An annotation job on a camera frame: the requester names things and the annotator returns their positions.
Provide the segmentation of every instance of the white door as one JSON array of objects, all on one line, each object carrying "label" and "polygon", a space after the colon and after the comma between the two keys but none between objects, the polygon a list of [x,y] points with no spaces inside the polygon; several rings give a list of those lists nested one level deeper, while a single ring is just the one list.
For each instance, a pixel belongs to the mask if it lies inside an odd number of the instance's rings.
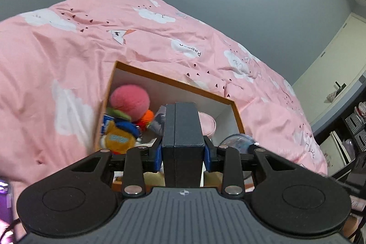
[{"label": "white door", "polygon": [[[366,23],[351,14],[344,28],[294,83],[293,89],[310,124],[314,124],[347,92],[366,65]],[[347,87],[329,103],[326,96]]]}]

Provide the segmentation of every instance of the yellow plush toy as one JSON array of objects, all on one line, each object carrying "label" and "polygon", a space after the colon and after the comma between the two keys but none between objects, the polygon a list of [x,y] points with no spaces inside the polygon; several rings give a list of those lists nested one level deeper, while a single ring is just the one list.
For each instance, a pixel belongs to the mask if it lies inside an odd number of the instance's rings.
[{"label": "yellow plush toy", "polygon": [[105,136],[106,148],[114,153],[125,154],[135,144],[136,139],[132,134],[117,128],[114,121],[109,121]]}]

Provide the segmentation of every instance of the cardboard box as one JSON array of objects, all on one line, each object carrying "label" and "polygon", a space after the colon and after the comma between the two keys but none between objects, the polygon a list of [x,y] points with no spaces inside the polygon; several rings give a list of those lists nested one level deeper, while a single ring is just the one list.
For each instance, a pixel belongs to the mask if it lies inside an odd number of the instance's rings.
[{"label": "cardboard box", "polygon": [[198,111],[211,115],[216,121],[216,132],[212,143],[219,145],[226,137],[235,133],[244,133],[235,102],[203,89],[179,82],[146,70],[116,61],[109,80],[106,96],[101,106],[101,113],[96,128],[95,150],[100,150],[100,132],[103,114],[109,105],[109,96],[119,86],[136,84],[143,87],[150,97],[150,110],[154,113],[161,105],[176,102],[195,102]]}]

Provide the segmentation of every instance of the bed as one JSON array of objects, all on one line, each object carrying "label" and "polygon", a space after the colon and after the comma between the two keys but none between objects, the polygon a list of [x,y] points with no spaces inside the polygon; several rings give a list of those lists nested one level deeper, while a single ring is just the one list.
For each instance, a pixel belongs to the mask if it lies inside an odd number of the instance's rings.
[{"label": "bed", "polygon": [[1,22],[0,47],[0,175],[15,199],[91,153],[116,60],[234,100],[261,146],[327,173],[290,84],[162,0],[66,0]]}]

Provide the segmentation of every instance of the orange knitted toy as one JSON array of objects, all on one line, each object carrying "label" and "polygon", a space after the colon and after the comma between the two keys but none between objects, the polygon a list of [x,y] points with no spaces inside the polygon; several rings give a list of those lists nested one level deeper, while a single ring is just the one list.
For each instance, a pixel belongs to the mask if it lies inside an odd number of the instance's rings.
[{"label": "orange knitted toy", "polygon": [[151,121],[154,119],[154,112],[147,110],[146,113],[135,124],[140,127],[141,131],[145,131]]}]

